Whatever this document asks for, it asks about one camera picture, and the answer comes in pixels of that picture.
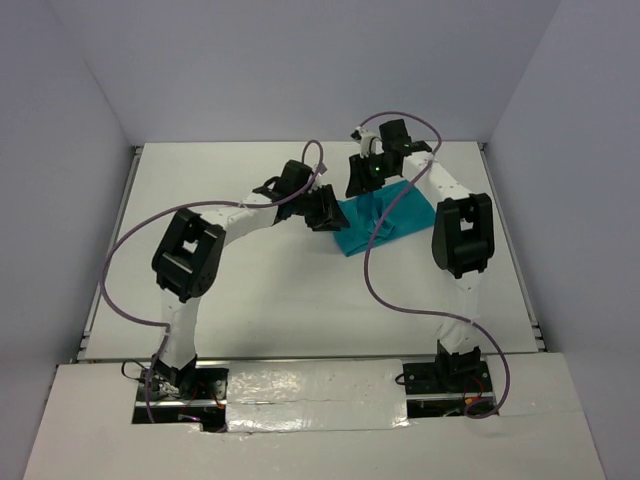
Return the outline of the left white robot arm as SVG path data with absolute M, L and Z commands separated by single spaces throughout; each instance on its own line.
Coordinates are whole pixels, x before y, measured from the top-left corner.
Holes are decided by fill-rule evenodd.
M 154 373 L 171 397 L 184 398 L 195 388 L 199 305 L 214 284 L 223 249 L 292 216 L 302 217 L 315 232 L 350 226 L 333 187 L 318 180 L 310 166 L 295 160 L 237 205 L 202 214 L 183 207 L 174 214 L 152 259 L 161 290 L 161 321 L 167 325 Z

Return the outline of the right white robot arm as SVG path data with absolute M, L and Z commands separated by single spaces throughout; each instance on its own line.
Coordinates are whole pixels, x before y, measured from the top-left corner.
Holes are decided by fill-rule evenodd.
M 360 199 L 401 177 L 405 186 L 382 210 L 364 250 L 369 258 L 388 217 L 406 196 L 416 192 L 434 209 L 431 253 L 435 265 L 452 284 L 453 312 L 441 313 L 435 380 L 456 391 L 480 365 L 478 288 L 495 253 L 493 202 L 486 193 L 463 186 L 437 159 L 437 148 L 413 139 L 406 115 L 392 112 L 377 133 L 358 125 L 352 138 L 360 151 L 349 159 L 347 197 Z

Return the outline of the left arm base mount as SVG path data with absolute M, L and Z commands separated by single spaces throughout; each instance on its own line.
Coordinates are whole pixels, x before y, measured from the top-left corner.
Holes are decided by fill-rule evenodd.
M 134 425 L 196 424 L 205 432 L 227 429 L 226 404 L 229 369 L 196 367 L 185 386 L 176 387 L 155 374 L 146 389 L 147 367 L 125 360 L 120 373 L 137 384 L 131 422 Z

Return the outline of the teal t shirt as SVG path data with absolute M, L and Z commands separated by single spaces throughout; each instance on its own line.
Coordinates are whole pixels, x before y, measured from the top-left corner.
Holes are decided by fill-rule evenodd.
M 408 181 L 400 181 L 373 193 L 339 202 L 350 222 L 349 228 L 334 233 L 334 240 L 343 255 L 350 257 L 366 251 L 382 214 L 407 185 Z M 433 206 L 416 187 L 412 187 L 384 220 L 373 247 L 431 228 L 434 222 Z

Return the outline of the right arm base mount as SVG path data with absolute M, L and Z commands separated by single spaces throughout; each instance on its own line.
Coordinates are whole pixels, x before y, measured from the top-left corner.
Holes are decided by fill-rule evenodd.
M 394 382 L 404 388 L 410 419 L 484 416 L 496 404 L 479 347 L 450 354 L 438 345 L 433 360 L 404 363 Z

